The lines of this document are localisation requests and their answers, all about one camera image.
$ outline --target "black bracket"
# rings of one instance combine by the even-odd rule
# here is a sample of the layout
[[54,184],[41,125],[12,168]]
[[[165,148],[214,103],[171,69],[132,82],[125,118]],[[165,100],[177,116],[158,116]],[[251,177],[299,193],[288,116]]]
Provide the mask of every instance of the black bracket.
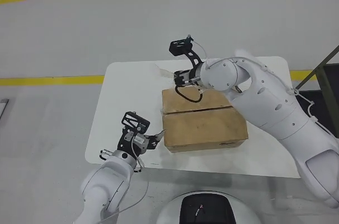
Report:
[[128,130],[140,134],[144,134],[150,124],[148,120],[143,119],[134,112],[126,112],[121,123],[125,125]]
[[171,52],[173,56],[179,56],[183,54],[186,55],[191,61],[193,68],[196,68],[198,64],[203,62],[201,61],[200,57],[192,50],[192,40],[193,38],[191,35],[188,35],[185,39],[172,41],[169,45],[169,52]]

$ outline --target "black cable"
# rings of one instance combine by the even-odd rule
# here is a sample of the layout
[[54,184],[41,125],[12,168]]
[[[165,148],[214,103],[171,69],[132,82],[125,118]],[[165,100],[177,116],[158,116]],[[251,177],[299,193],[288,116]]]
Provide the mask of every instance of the black cable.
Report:
[[176,92],[178,95],[182,96],[184,99],[188,100],[189,102],[197,103],[197,102],[200,102],[200,101],[202,100],[202,98],[203,98],[203,94],[201,93],[201,94],[199,95],[199,99],[198,99],[198,100],[192,100],[192,99],[189,99],[187,96],[185,96],[185,95],[183,95],[182,93],[180,93],[180,91],[178,90],[178,86],[175,87],[175,92]]
[[234,88],[236,88],[237,92],[240,94],[243,92],[238,86],[235,86]]

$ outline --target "white cable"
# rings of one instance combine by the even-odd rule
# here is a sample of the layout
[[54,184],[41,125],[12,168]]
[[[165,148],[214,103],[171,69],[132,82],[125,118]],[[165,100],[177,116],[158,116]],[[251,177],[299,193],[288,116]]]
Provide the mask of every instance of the white cable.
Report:
[[[133,137],[132,137],[132,140],[131,140],[131,149],[132,149],[132,152],[134,153],[134,155],[135,155],[135,157],[136,157],[136,161],[138,161],[138,164],[139,164],[139,166],[140,166],[140,169],[142,170],[142,168],[145,168],[145,164],[144,164],[144,162],[143,162],[143,161],[136,155],[136,153],[135,153],[135,150],[134,150],[134,147],[133,147],[134,138],[135,138],[135,136],[133,136]],[[108,216],[107,218],[104,218],[104,219],[101,220],[100,222],[96,222],[96,224],[101,224],[101,223],[105,222],[106,220],[110,219],[111,217],[113,217],[114,215],[120,214],[121,212],[124,212],[124,211],[126,211],[127,209],[130,209],[130,208],[132,208],[133,206],[135,206],[135,205],[137,205],[138,203],[140,203],[140,202],[145,198],[145,196],[146,196],[146,194],[147,194],[147,191],[148,191],[148,187],[149,187],[149,179],[147,179],[147,186],[146,186],[146,191],[145,191],[145,193],[143,194],[143,196],[142,196],[136,203],[134,203],[133,205],[128,206],[127,208],[124,208],[124,209],[122,209],[122,210],[120,210],[120,211],[118,211],[118,212],[115,212],[114,214]]]
[[[307,111],[308,111],[308,115],[309,115],[309,117],[319,126],[319,127],[321,127],[325,132],[327,132],[329,135],[331,135],[332,137],[333,137],[333,139],[335,140],[335,142],[336,142],[336,144],[337,144],[337,147],[338,147],[338,156],[339,156],[339,142],[338,142],[338,140],[337,140],[337,138],[324,126],[324,125],[322,125],[319,121],[318,121],[318,119],[315,117],[315,116],[313,116],[312,114],[311,114],[311,111],[310,111],[310,109],[311,109],[311,107],[314,105],[314,101],[310,101],[310,100],[308,100],[306,97],[304,97],[303,95],[301,95],[300,93],[299,93],[299,90],[297,90],[297,89],[294,89],[294,93],[295,93],[295,95],[296,96],[300,96],[301,98],[303,98],[304,100],[306,100],[307,102],[309,102],[310,103],[310,105],[308,106],[308,109],[307,109]],[[338,170],[337,170],[337,176],[336,176],[336,187],[335,187],[335,190],[333,191],[333,192],[331,192],[330,193],[330,195],[334,195],[334,193],[336,193],[336,191],[339,189],[339,163],[338,163]]]
[[136,163],[138,163],[138,165],[140,166],[140,170],[142,170],[143,166],[141,162],[139,161],[139,157],[136,155],[135,150],[134,150],[134,139],[135,139],[135,133],[133,134],[132,139],[131,139],[131,149],[132,149],[133,154],[136,157]]
[[205,56],[205,66],[206,68],[208,67],[208,56],[207,56],[207,52],[205,51],[205,49],[197,42],[195,42],[194,40],[192,40],[193,43],[197,44],[204,52],[204,56]]
[[101,223],[105,222],[106,220],[110,219],[111,217],[113,217],[114,215],[120,214],[121,212],[124,212],[124,211],[126,211],[127,209],[130,209],[130,208],[132,208],[133,206],[135,206],[135,205],[137,205],[138,203],[140,203],[140,202],[142,201],[142,199],[144,199],[144,197],[145,197],[146,194],[147,194],[148,186],[149,186],[149,180],[147,180],[147,186],[146,186],[146,191],[145,191],[145,193],[144,193],[143,196],[142,196],[136,203],[134,203],[132,206],[128,206],[127,208],[124,208],[124,209],[122,209],[122,210],[120,210],[120,211],[118,211],[118,212],[115,212],[114,214],[108,216],[107,218],[104,218],[104,219],[101,220],[100,222],[96,222],[95,224],[101,224]]

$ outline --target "gray metal frame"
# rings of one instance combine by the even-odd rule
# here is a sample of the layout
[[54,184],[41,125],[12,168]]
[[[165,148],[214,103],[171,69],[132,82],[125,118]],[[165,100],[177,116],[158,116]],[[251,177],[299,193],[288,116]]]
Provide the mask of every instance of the gray metal frame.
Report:
[[330,83],[327,79],[326,73],[324,71],[324,66],[329,60],[331,60],[339,52],[339,45],[308,75],[300,84],[297,85],[297,89],[300,89],[311,77],[316,74],[317,81],[322,90],[322,95],[324,97],[326,107],[332,119],[332,123],[335,127],[337,138],[339,138],[339,107],[337,105],[335,96],[332,92]]

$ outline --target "box flap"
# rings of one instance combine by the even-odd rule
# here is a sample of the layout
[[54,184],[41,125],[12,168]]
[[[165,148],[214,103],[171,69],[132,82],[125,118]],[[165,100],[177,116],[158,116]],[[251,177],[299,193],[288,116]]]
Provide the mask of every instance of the box flap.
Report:
[[[196,87],[190,86],[178,89],[189,99],[197,100],[200,93]],[[174,88],[162,91],[163,114],[181,113],[205,109],[227,108],[232,106],[223,93],[216,90],[206,90],[200,102],[189,102],[175,92]]]

